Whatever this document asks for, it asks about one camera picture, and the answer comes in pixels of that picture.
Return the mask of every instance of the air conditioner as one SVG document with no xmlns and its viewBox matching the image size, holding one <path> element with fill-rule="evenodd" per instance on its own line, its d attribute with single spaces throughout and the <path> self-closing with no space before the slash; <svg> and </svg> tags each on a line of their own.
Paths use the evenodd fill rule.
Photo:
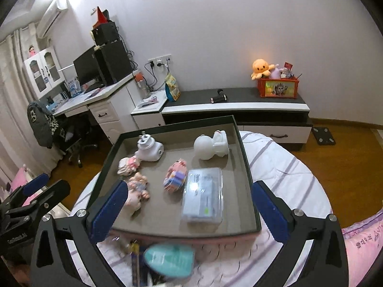
<svg viewBox="0 0 383 287">
<path fill-rule="evenodd" d="M 53 0 L 36 28 L 36 34 L 40 39 L 47 36 L 52 25 L 67 11 L 67 0 Z"/>
</svg>

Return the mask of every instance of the wall outlet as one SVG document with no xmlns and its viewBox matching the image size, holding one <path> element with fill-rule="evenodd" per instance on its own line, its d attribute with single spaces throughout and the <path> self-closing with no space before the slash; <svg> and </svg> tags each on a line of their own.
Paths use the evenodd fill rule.
<svg viewBox="0 0 383 287">
<path fill-rule="evenodd" d="M 172 55 L 168 54 L 168 55 L 158 56 L 158 57 L 155 57 L 155 58 L 152 58 L 152 59 L 148 59 L 148 61 L 149 62 L 150 61 L 154 62 L 155 67 L 157 67 L 158 63 L 164 63 L 164 64 L 165 63 L 172 63 Z"/>
</svg>

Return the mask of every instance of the snack bag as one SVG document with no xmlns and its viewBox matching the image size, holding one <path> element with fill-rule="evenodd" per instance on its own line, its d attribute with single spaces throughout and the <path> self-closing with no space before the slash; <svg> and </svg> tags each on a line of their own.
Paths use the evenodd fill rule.
<svg viewBox="0 0 383 287">
<path fill-rule="evenodd" d="M 177 80 L 174 76 L 169 72 L 165 78 L 165 92 L 166 97 L 170 101 L 176 101 L 180 96 L 180 90 L 178 88 Z"/>
</svg>

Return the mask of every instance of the bed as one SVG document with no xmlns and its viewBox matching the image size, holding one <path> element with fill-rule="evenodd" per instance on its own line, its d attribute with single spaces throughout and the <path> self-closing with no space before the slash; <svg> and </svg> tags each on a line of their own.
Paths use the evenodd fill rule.
<svg viewBox="0 0 383 287">
<path fill-rule="evenodd" d="M 332 212 L 330 202 L 319 181 L 295 156 L 279 146 L 273 139 L 252 132 L 241 131 L 253 181 L 263 180 L 271 191 L 283 198 L 292 208 L 302 209 L 307 216 L 325 218 Z M 97 176 L 84 189 L 76 202 L 72 215 L 86 207 Z M 253 286 L 269 267 L 282 244 L 276 242 L 261 218 L 262 231 L 255 240 L 230 244 L 196 245 L 196 266 L 193 274 L 174 281 L 187 287 Z M 295 282 L 311 248 L 308 241 L 292 271 L 286 286 Z M 68 241 L 73 261 L 84 283 L 94 286 L 77 253 Z M 126 285 L 131 285 L 130 256 L 121 249 L 118 240 L 108 237 L 98 243 L 104 258 Z"/>
</svg>

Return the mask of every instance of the pink pillow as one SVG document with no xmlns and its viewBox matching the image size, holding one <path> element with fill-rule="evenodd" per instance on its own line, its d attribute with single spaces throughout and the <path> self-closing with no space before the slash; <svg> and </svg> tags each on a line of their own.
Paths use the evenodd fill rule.
<svg viewBox="0 0 383 287">
<path fill-rule="evenodd" d="M 18 187 L 25 186 L 27 184 L 26 176 L 25 176 L 25 170 L 24 168 L 20 168 L 19 171 L 16 174 L 16 177 L 11 183 L 11 192 L 16 190 Z M 29 203 L 37 196 L 38 193 L 35 193 L 34 195 L 28 197 L 26 201 L 24 202 L 23 206 L 29 205 Z"/>
<path fill-rule="evenodd" d="M 342 229 L 342 234 L 344 239 L 348 239 L 350 237 L 353 237 L 354 235 L 357 235 L 360 232 L 363 232 L 365 229 L 369 228 L 376 222 L 383 220 L 383 208 L 379 210 L 374 216 L 368 217 L 367 219 L 354 223 L 351 226 L 348 226 L 347 228 Z"/>
<path fill-rule="evenodd" d="M 366 275 L 383 246 L 383 221 L 344 241 L 349 264 L 349 287 Z"/>
</svg>

